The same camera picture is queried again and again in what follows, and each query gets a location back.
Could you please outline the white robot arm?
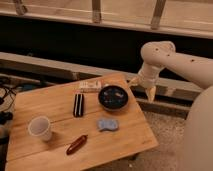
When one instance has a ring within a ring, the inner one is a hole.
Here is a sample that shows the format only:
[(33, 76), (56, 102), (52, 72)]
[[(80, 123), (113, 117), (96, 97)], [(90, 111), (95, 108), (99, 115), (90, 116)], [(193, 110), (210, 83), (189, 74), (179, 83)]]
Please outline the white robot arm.
[(148, 42), (140, 53), (143, 64), (129, 85), (143, 87), (150, 102), (164, 68), (187, 80), (181, 90), (200, 89), (186, 120), (177, 171), (213, 171), (213, 59), (178, 53), (171, 41)]

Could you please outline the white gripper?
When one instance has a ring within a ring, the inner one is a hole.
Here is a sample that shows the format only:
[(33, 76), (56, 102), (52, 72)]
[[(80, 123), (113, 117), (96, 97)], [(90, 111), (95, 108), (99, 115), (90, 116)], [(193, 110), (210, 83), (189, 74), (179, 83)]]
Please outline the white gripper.
[(139, 77), (134, 77), (128, 82), (128, 86), (139, 86), (141, 85), (145, 90), (149, 102), (153, 102), (156, 94), (157, 79), (159, 78), (159, 73), (163, 70), (162, 67), (157, 67), (147, 63), (143, 63), (141, 69), (138, 72)]

